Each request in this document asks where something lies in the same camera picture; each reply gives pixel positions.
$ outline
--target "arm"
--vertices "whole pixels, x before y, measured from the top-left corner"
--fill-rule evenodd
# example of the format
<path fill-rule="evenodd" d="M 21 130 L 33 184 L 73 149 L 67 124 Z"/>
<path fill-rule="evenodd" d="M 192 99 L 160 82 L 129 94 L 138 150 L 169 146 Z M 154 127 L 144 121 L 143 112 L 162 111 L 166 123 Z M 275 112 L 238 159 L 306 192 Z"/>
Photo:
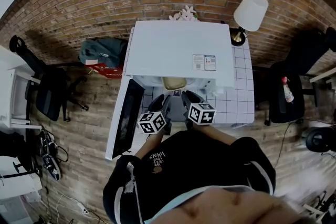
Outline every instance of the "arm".
<path fill-rule="evenodd" d="M 152 134 L 148 137 L 147 141 L 142 145 L 142 147 L 135 154 L 135 157 L 142 159 L 149 151 L 155 149 L 160 145 L 163 138 L 164 130 L 159 131 L 158 134 Z"/>
<path fill-rule="evenodd" d="M 237 139 L 235 139 L 233 136 L 228 135 L 226 133 L 221 132 L 220 130 L 210 126 L 210 125 L 193 125 L 193 129 L 196 131 L 199 131 L 201 133 L 204 133 L 206 136 L 209 136 L 212 139 L 218 140 L 226 145 L 231 145 L 233 142 L 235 142 Z"/>

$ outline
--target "cable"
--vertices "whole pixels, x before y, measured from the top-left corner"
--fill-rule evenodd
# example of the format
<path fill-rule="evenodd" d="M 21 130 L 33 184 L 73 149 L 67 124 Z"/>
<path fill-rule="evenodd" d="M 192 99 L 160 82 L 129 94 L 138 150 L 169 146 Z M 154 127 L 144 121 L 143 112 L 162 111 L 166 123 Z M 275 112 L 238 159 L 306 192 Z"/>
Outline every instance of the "cable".
<path fill-rule="evenodd" d="M 88 217 L 88 218 L 97 219 L 99 222 L 103 222 L 103 223 L 107 224 L 107 223 L 106 223 L 104 220 L 102 220 L 102 219 L 101 219 L 95 212 L 90 211 L 90 210 L 88 210 L 88 212 L 93 213 L 96 217 L 98 217 L 98 218 L 93 218 L 93 217 Z"/>
<path fill-rule="evenodd" d="M 335 155 L 332 155 L 330 153 L 325 153 L 325 152 L 322 152 L 321 153 L 321 156 L 325 156 L 325 155 L 330 155 L 333 159 L 336 159 L 336 154 Z"/>
<path fill-rule="evenodd" d="M 79 200 L 76 200 L 76 199 L 71 198 L 71 197 L 69 197 L 69 196 L 67 196 L 67 195 L 65 195 L 65 194 L 62 194 L 61 197 L 59 197 L 58 202 L 57 202 L 57 205 L 56 205 L 56 212 L 57 212 L 57 219 L 56 219 L 56 221 L 57 221 L 57 224 L 59 224 L 59 223 L 58 223 L 58 219 L 59 219 L 58 206 L 60 206 L 59 202 L 61 201 L 61 199 L 62 199 L 63 196 L 67 197 L 68 199 L 74 200 L 74 201 L 76 201 L 76 202 L 80 202 Z"/>
<path fill-rule="evenodd" d="M 49 209 L 49 217 L 50 217 L 50 220 L 52 220 L 52 214 L 51 214 L 51 209 L 50 209 L 50 205 L 49 205 L 49 189 L 48 189 L 48 175 L 47 175 L 47 178 L 46 178 L 46 186 L 45 186 L 45 189 L 46 189 L 46 193 L 47 193 L 47 202 L 48 202 L 48 209 Z"/>
<path fill-rule="evenodd" d="M 66 163 L 66 162 L 69 160 L 69 154 L 68 154 L 68 152 L 67 152 L 64 148 L 62 148 L 61 146 L 57 146 L 57 147 L 56 147 L 57 150 L 58 150 L 58 148 L 62 149 L 62 150 L 65 152 L 65 154 L 67 154 L 67 159 L 66 159 L 65 161 L 63 161 L 62 159 L 57 158 L 57 160 L 58 160 L 60 163 Z"/>
<path fill-rule="evenodd" d="M 57 224 L 59 224 L 59 223 L 58 223 L 58 219 L 59 219 L 58 206 L 66 207 L 66 206 L 64 206 L 64 205 L 60 205 L 60 204 L 59 204 L 59 202 L 61 201 L 61 199 L 62 199 L 63 196 L 67 197 L 68 199 L 74 200 L 74 201 L 76 201 L 76 202 L 80 202 L 80 201 L 77 200 L 77 199 L 74 199 L 74 198 L 71 198 L 71 197 L 69 197 L 69 196 L 67 196 L 67 195 L 65 195 L 65 194 L 62 194 L 61 197 L 59 197 L 58 202 L 57 202 L 57 205 L 56 205 L 56 211 L 57 211 L 57 219 L 56 219 L 56 221 L 57 221 Z M 106 223 L 105 221 L 103 221 L 103 220 L 102 220 L 102 219 L 101 219 L 95 212 L 90 211 L 90 210 L 88 210 L 88 212 L 93 213 L 93 214 L 94 214 L 96 217 L 98 217 L 98 218 L 89 217 L 89 216 L 87 216 L 87 215 L 85 215 L 85 214 L 83 214 L 83 215 L 84 215 L 85 217 L 87 217 L 87 218 L 97 219 L 97 220 L 98 220 L 98 223 L 97 223 L 97 224 L 99 224 L 100 222 L 103 222 L 104 224 L 107 224 L 107 223 Z"/>
<path fill-rule="evenodd" d="M 311 119 L 306 119 L 306 118 L 304 118 L 304 120 L 306 120 L 306 121 L 318 121 L 318 122 L 322 122 L 324 124 L 333 124 L 332 122 L 325 122 L 325 121 L 320 121 L 320 120 L 311 120 Z"/>
<path fill-rule="evenodd" d="M 321 122 L 321 123 L 325 123 L 325 124 L 332 124 L 332 123 L 329 123 L 329 122 L 325 122 L 325 121 L 320 121 L 320 120 L 311 120 L 311 119 L 304 119 L 304 120 L 307 120 L 307 121 L 318 121 L 318 122 Z M 282 147 L 283 147 L 283 143 L 285 141 L 285 136 L 286 136 L 286 133 L 288 131 L 288 128 L 289 126 L 292 124 L 292 123 L 296 123 L 296 122 L 290 122 L 285 130 L 285 133 L 283 134 L 283 138 L 282 138 L 282 142 L 281 142 L 281 148 L 280 148 L 280 152 L 279 152 L 279 156 L 278 156 L 278 159 L 277 159 L 277 162 L 275 164 L 275 166 L 273 167 L 275 169 L 275 167 L 277 167 L 278 163 L 279 163 L 279 160 L 280 160 L 280 156 L 281 156 L 281 152 L 282 152 Z M 334 159 L 336 159 L 336 155 L 331 155 L 329 153 L 326 153 L 326 154 L 321 154 L 321 155 L 330 155 L 332 156 Z"/>
<path fill-rule="evenodd" d="M 277 167 L 277 165 L 278 165 L 278 163 L 279 163 L 280 156 L 281 156 L 281 152 L 282 152 L 283 143 L 284 143 L 284 141 L 285 141 L 285 136 L 286 136 L 286 133 L 287 133 L 287 131 L 288 131 L 289 126 L 290 126 L 292 123 L 295 123 L 295 122 L 291 122 L 291 123 L 289 123 L 288 126 L 287 126 L 287 128 L 286 128 L 286 130 L 285 130 L 285 133 L 283 134 L 283 138 L 282 138 L 282 142 L 281 142 L 281 148 L 280 148 L 279 156 L 278 156 L 278 159 L 277 159 L 277 162 L 276 162 L 275 166 L 273 167 L 274 169 L 275 169 L 275 167 Z"/>

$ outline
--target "white tile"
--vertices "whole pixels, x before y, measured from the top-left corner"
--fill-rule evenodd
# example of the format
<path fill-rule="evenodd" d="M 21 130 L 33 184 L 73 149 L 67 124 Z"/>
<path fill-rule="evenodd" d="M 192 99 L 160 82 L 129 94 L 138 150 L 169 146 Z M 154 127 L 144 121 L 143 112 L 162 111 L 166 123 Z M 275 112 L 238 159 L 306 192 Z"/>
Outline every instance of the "white tile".
<path fill-rule="evenodd" d="M 238 113 L 237 114 L 237 123 L 246 123 L 247 122 L 247 114 L 246 113 Z"/>
<path fill-rule="evenodd" d="M 153 94 L 153 87 L 145 87 L 144 95 L 152 95 Z"/>
<path fill-rule="evenodd" d="M 246 122 L 253 122 L 254 121 L 254 114 L 247 114 L 247 121 Z"/>
<path fill-rule="evenodd" d="M 237 113 L 237 101 L 226 101 L 226 112 Z"/>
<path fill-rule="evenodd" d="M 217 112 L 226 112 L 226 101 L 216 100 L 216 110 Z"/>
<path fill-rule="evenodd" d="M 245 67 L 247 69 L 252 69 L 252 62 L 250 59 L 245 59 Z"/>
<path fill-rule="evenodd" d="M 237 90 L 236 89 L 227 90 L 226 99 L 229 101 L 237 101 Z"/>
<path fill-rule="evenodd" d="M 253 72 L 252 69 L 245 69 L 246 70 L 246 78 L 253 79 Z"/>
<path fill-rule="evenodd" d="M 246 79 L 246 69 L 245 68 L 239 68 L 236 67 L 237 70 L 237 76 L 238 79 Z"/>
<path fill-rule="evenodd" d="M 245 68 L 245 59 L 236 57 L 235 59 L 236 59 L 236 67 Z"/>
<path fill-rule="evenodd" d="M 246 86 L 247 86 L 247 90 L 253 91 L 254 90 L 253 80 L 248 79 L 246 81 Z"/>
<path fill-rule="evenodd" d="M 197 93 L 200 97 L 202 97 L 204 100 L 206 100 L 206 94 L 205 94 L 205 91 L 204 91 L 204 90 L 200 90 L 200 89 L 198 89 L 198 90 L 196 91 L 196 93 Z"/>
<path fill-rule="evenodd" d="M 244 50 L 240 48 L 235 48 L 235 57 L 244 58 Z"/>
<path fill-rule="evenodd" d="M 125 55 L 125 61 L 128 60 L 128 54 L 129 54 L 129 51 L 126 51 L 126 55 Z"/>
<path fill-rule="evenodd" d="M 247 102 L 239 102 L 237 104 L 238 113 L 247 113 Z"/>
<path fill-rule="evenodd" d="M 224 91 L 224 93 L 219 94 L 216 96 L 216 100 L 226 100 L 227 93 Z"/>
<path fill-rule="evenodd" d="M 251 54 L 249 50 L 244 50 L 244 58 L 245 59 L 251 59 Z"/>
<path fill-rule="evenodd" d="M 173 92 L 172 91 L 167 91 L 165 88 L 162 88 L 162 93 L 164 95 L 173 95 Z"/>
<path fill-rule="evenodd" d="M 207 100 L 216 100 L 216 96 L 214 96 L 212 93 L 210 93 L 206 96 L 206 99 Z"/>
<path fill-rule="evenodd" d="M 238 90 L 247 90 L 246 79 L 237 79 L 237 89 Z"/>
<path fill-rule="evenodd" d="M 226 113 L 216 113 L 215 123 L 226 123 Z"/>
<path fill-rule="evenodd" d="M 153 87 L 153 100 L 161 94 L 162 94 L 161 87 Z"/>
<path fill-rule="evenodd" d="M 213 108 L 216 107 L 216 101 L 215 101 L 215 100 L 207 100 L 207 102 L 208 102 L 209 105 L 211 105 Z"/>
<path fill-rule="evenodd" d="M 226 113 L 226 123 L 237 123 L 237 113 Z"/>
<path fill-rule="evenodd" d="M 143 103 L 142 106 L 149 106 L 152 102 L 152 96 L 151 95 L 144 95 L 143 96 Z"/>
<path fill-rule="evenodd" d="M 238 101 L 247 101 L 247 91 L 246 90 L 237 90 L 237 100 Z"/>
<path fill-rule="evenodd" d="M 254 113 L 254 102 L 247 102 L 247 113 Z"/>
<path fill-rule="evenodd" d="M 247 101 L 254 102 L 254 91 L 247 91 Z"/>
<path fill-rule="evenodd" d="M 245 50 L 249 50 L 249 49 L 250 49 L 250 47 L 249 47 L 247 41 L 245 41 L 245 43 L 243 44 L 243 48 L 244 48 Z"/>
<path fill-rule="evenodd" d="M 237 79 L 235 78 L 233 81 L 234 85 L 232 87 L 232 89 L 237 89 Z"/>

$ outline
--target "wooden floor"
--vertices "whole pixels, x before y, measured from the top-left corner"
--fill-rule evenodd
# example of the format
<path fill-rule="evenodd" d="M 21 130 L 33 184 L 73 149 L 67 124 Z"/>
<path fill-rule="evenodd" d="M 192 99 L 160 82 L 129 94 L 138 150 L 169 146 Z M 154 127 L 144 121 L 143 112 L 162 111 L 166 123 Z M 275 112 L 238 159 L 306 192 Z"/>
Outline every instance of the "wooden floor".
<path fill-rule="evenodd" d="M 70 70 L 70 75 L 75 78 L 87 74 L 87 69 Z M 87 75 L 88 81 L 78 87 L 78 91 L 83 96 L 78 98 L 90 107 L 89 111 L 83 111 L 80 107 L 75 107 L 68 103 L 69 116 L 71 122 L 63 122 L 61 118 L 57 122 L 48 120 L 44 115 L 38 112 L 32 105 L 31 118 L 34 123 L 42 124 L 51 131 L 56 138 L 56 143 L 62 146 L 69 153 L 69 161 L 60 164 L 62 179 L 55 182 L 44 170 L 41 179 L 43 186 L 49 190 L 48 199 L 46 190 L 40 191 L 43 202 L 25 203 L 26 208 L 33 221 L 41 215 L 44 219 L 49 219 L 49 209 L 51 210 L 51 219 L 57 223 L 56 204 L 62 194 L 72 197 L 83 203 L 87 209 L 94 211 L 105 222 L 111 221 L 105 214 L 102 205 L 102 191 L 111 175 L 115 162 L 104 158 L 108 133 L 113 114 L 113 108 L 118 95 L 120 80 L 106 79 L 105 77 L 92 73 Z M 323 91 L 321 104 L 316 109 L 312 97 L 306 99 L 305 117 L 331 122 L 334 110 L 334 92 Z M 265 154 L 269 157 L 271 163 L 275 165 L 284 133 L 288 124 L 272 124 L 264 126 L 266 107 L 262 105 L 256 111 L 254 124 L 244 126 L 238 129 L 221 128 L 223 131 L 236 137 L 251 136 L 255 138 Z M 282 149 L 277 171 L 277 191 L 278 194 L 285 194 L 284 189 L 300 184 L 296 176 L 303 170 L 315 169 L 327 179 L 323 181 L 322 187 L 335 188 L 336 161 L 330 156 L 321 156 L 318 153 L 308 151 L 302 146 L 300 133 L 307 124 L 291 124 L 286 133 L 284 146 Z M 312 194 L 305 194 L 307 199 L 312 198 Z M 81 214 L 77 202 L 65 196 L 60 201 L 58 207 L 58 222 L 69 223 L 74 219 L 74 223 L 98 223 L 95 219 L 89 219 Z"/>

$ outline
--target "black office chair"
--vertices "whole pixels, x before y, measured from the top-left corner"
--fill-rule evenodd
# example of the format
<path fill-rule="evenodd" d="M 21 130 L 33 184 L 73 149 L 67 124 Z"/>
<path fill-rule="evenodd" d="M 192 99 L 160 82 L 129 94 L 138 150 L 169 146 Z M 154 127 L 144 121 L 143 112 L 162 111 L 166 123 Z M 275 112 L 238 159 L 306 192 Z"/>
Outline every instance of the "black office chair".
<path fill-rule="evenodd" d="M 316 28 L 300 32 L 292 41 L 292 48 L 285 61 L 277 62 L 270 68 L 268 74 L 268 101 L 269 119 L 265 125 L 274 123 L 285 123 L 300 120 L 304 115 L 305 102 L 304 94 L 314 95 L 315 105 L 318 105 L 316 84 L 313 89 L 302 89 L 299 76 L 305 75 L 310 68 L 335 44 L 334 29 L 328 28 L 323 33 Z M 288 86 L 294 96 L 293 103 L 285 100 L 282 77 L 288 78 Z"/>
<path fill-rule="evenodd" d="M 26 94 L 30 94 L 32 89 L 37 89 L 36 108 L 45 116 L 53 121 L 58 120 L 60 108 L 63 110 L 63 120 L 69 122 L 66 117 L 67 101 L 80 106 L 84 110 L 89 110 L 86 105 L 78 103 L 72 95 L 81 81 L 86 82 L 85 77 L 78 78 L 74 83 L 67 87 L 70 78 L 62 68 L 46 65 L 39 60 L 25 45 L 25 42 L 17 36 L 13 36 L 9 42 L 9 48 L 16 52 L 30 68 L 37 74 L 42 75 L 41 83 L 36 87 L 29 81 Z"/>

